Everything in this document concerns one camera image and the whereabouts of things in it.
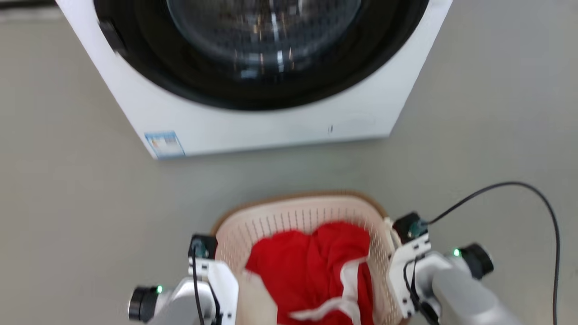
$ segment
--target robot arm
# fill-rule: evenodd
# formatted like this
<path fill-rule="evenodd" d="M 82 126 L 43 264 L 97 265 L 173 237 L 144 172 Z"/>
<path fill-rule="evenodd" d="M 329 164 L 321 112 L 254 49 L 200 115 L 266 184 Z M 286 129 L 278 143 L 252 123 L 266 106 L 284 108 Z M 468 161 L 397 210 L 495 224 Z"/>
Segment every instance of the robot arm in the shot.
<path fill-rule="evenodd" d="M 214 237 L 194 235 L 188 251 L 190 276 L 174 289 L 137 287 L 128 318 L 149 325 L 235 325 L 239 283 L 225 262 L 214 260 L 216 250 Z"/>
<path fill-rule="evenodd" d="M 480 245 L 435 252 L 427 223 L 414 213 L 394 228 L 403 245 L 392 256 L 387 280 L 404 318 L 419 311 L 430 325 L 522 325 L 479 282 L 494 270 Z"/>

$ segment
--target basket rim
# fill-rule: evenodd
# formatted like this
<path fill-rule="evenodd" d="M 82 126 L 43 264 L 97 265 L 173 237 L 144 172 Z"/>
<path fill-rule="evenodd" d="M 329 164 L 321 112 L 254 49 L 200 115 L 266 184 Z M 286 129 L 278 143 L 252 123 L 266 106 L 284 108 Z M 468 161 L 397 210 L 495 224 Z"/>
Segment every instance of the basket rim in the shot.
<path fill-rule="evenodd" d="M 377 210 L 377 212 L 379 213 L 379 215 L 381 216 L 382 219 L 385 219 L 386 217 L 388 217 L 386 210 L 381 206 L 381 204 L 379 204 L 373 197 L 371 197 L 365 193 L 359 192 L 359 191 L 355 191 L 355 190 L 308 191 L 308 192 L 299 192 L 299 193 L 286 194 L 286 195 L 278 195 L 278 196 L 269 197 L 269 198 L 266 198 L 263 200 L 259 200 L 256 202 L 251 202 L 251 203 L 239 205 L 239 206 L 229 210 L 228 212 L 226 212 L 223 216 L 221 216 L 217 220 L 217 222 L 215 222 L 213 228 L 211 229 L 211 235 L 216 236 L 219 228 L 221 228 L 221 225 L 223 225 L 223 223 L 227 219 L 229 219 L 229 217 L 231 217 L 232 215 L 234 215 L 235 213 L 237 213 L 239 211 L 242 211 L 242 210 L 245 210 L 248 208 L 252 208 L 254 206 L 263 205 L 263 204 L 270 204 L 270 203 L 275 203 L 275 202 L 289 201 L 289 200 L 294 200 L 294 199 L 298 199 L 298 198 L 329 197 L 329 196 L 356 197 L 356 198 L 362 199 L 363 201 L 372 205 Z"/>

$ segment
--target door glass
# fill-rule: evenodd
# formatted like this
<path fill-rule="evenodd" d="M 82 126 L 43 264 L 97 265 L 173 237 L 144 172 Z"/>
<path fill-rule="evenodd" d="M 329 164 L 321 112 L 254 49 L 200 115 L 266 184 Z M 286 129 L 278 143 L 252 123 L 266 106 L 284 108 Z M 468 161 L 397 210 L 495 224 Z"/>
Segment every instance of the door glass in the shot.
<path fill-rule="evenodd" d="M 167 0 L 181 34 L 242 79 L 302 71 L 335 44 L 362 0 Z"/>

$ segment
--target label sticker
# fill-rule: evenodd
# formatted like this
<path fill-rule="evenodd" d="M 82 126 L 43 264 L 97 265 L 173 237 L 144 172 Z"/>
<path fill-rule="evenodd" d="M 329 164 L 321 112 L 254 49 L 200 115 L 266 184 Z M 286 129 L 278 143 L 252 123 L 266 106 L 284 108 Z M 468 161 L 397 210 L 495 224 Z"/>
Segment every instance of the label sticker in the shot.
<path fill-rule="evenodd" d="M 183 157 L 184 150 L 174 132 L 145 133 L 144 137 L 158 158 Z"/>

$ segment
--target washing machine door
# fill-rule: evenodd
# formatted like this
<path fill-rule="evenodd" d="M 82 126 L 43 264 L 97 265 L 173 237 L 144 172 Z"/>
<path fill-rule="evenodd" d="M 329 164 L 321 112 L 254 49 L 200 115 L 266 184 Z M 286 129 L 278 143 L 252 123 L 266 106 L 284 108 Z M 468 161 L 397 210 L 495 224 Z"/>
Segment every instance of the washing machine door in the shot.
<path fill-rule="evenodd" d="M 337 94 L 383 66 L 428 0 L 94 0 L 113 50 L 202 104 L 274 110 Z"/>

